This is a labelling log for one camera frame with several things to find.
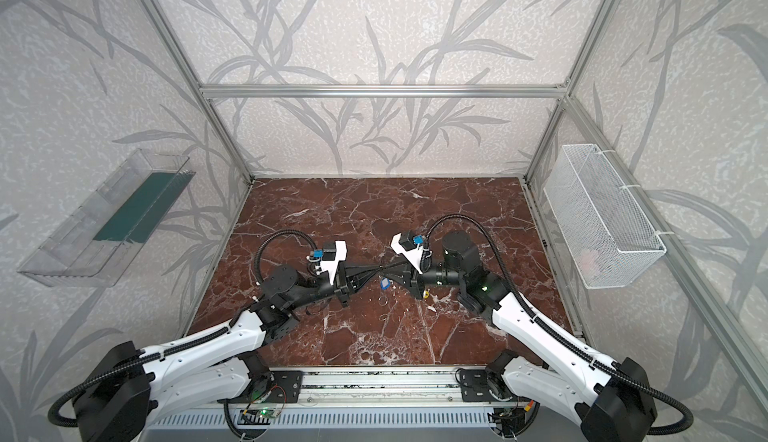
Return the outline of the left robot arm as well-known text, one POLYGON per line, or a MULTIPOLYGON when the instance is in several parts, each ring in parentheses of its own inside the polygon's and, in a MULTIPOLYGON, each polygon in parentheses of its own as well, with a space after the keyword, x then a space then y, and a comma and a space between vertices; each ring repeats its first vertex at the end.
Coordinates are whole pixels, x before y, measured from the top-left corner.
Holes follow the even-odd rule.
POLYGON ((71 399, 81 439, 130 441, 166 416, 241 396, 264 374, 257 349, 297 325, 295 310, 333 297, 346 302, 377 272, 339 264, 305 277, 282 265, 262 282, 261 298, 228 321, 144 349, 113 347, 71 399))

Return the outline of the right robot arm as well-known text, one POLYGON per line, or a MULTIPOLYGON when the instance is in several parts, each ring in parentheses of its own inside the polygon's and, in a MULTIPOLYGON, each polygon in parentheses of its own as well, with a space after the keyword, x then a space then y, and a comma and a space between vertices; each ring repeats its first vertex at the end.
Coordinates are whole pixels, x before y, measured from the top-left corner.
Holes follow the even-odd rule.
POLYGON ((430 285, 456 286, 470 312, 511 335, 536 354, 539 364, 505 350, 486 367, 490 393, 499 401, 525 398, 578 425, 589 441, 642 441, 658 415, 653 398, 599 369, 616 362, 552 321, 502 276, 482 263, 469 235, 452 231, 438 263, 430 260, 423 237, 398 233, 393 251, 409 266, 401 274, 407 288, 422 297, 430 285))

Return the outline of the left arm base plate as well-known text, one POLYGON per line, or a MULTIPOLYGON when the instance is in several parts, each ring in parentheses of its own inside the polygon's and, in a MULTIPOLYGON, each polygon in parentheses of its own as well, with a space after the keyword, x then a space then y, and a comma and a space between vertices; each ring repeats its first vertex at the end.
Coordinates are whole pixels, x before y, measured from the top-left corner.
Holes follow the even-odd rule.
POLYGON ((254 382, 249 400, 257 403, 295 404, 303 385, 304 373, 299 370, 271 371, 254 382))

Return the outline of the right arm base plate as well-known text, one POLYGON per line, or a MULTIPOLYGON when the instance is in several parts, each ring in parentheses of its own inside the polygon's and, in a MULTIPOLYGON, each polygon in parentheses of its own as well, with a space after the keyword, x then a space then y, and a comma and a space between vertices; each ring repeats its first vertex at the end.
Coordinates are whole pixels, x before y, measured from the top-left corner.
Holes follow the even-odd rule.
POLYGON ((484 369, 458 368, 454 376, 463 402, 496 401, 496 398, 491 394, 487 373, 484 369))

